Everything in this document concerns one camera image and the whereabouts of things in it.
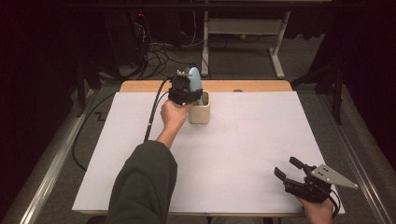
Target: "human hand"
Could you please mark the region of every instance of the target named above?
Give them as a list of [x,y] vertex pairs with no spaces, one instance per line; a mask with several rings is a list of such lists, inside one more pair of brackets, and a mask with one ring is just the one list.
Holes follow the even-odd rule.
[[163,118],[164,128],[158,136],[157,141],[171,148],[178,130],[180,130],[184,121],[186,121],[187,112],[193,105],[194,103],[177,105],[170,100],[165,101],[161,107],[161,117]]
[[193,105],[194,103],[177,105],[171,100],[166,100],[161,107],[164,128],[178,132],[187,118],[187,112]]
[[311,203],[296,197],[303,205],[306,218],[311,224],[332,224],[332,201],[326,199],[323,203]]

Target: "white paper sheet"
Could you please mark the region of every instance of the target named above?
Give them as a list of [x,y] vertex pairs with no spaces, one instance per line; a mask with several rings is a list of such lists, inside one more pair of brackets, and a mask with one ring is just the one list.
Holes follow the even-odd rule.
[[[170,213],[301,213],[274,175],[277,166],[303,181],[304,172],[289,163],[290,156],[324,163],[296,92],[210,94],[209,123],[186,121],[172,146],[178,176]],[[107,210],[118,172],[143,142],[154,99],[154,92],[116,94],[73,210]],[[160,110],[150,139],[163,128]]]

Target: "silver metal bracket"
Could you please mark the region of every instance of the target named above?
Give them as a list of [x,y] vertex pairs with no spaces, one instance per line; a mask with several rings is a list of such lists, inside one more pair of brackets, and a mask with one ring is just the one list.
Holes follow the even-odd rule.
[[191,77],[190,68],[186,68],[183,71],[177,70],[176,73],[178,76]]
[[311,175],[325,183],[343,186],[351,189],[358,189],[359,186],[352,181],[348,180],[343,175],[340,175],[328,165],[322,164],[311,172]]

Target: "green sleeve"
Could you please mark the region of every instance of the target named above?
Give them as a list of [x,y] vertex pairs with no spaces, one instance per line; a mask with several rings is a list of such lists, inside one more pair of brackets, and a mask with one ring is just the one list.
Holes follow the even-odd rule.
[[164,224],[177,180],[177,163],[160,142],[139,145],[111,192],[106,223]]

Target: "finger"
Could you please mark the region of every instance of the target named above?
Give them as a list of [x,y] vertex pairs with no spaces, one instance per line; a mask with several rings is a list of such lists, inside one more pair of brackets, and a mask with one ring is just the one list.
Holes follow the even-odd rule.
[[299,197],[297,197],[297,196],[295,196],[295,197],[296,197],[296,199],[297,199],[300,203],[302,203],[303,205],[305,205],[306,203],[308,203],[308,201],[305,200],[305,199],[299,198]]
[[184,104],[183,108],[186,109],[186,110],[189,110],[190,108],[192,108],[193,105],[195,105],[195,102]]
[[182,105],[178,105],[177,103],[175,103],[175,102],[173,102],[171,100],[167,100],[167,101],[169,101],[168,104],[172,104],[174,107],[177,107],[177,108],[181,108],[182,107]]
[[169,105],[169,104],[172,104],[172,103],[174,104],[174,102],[169,100],[169,99],[167,99],[165,102],[163,102],[164,105]]
[[163,108],[165,107],[166,101],[161,105],[161,113],[163,112]]

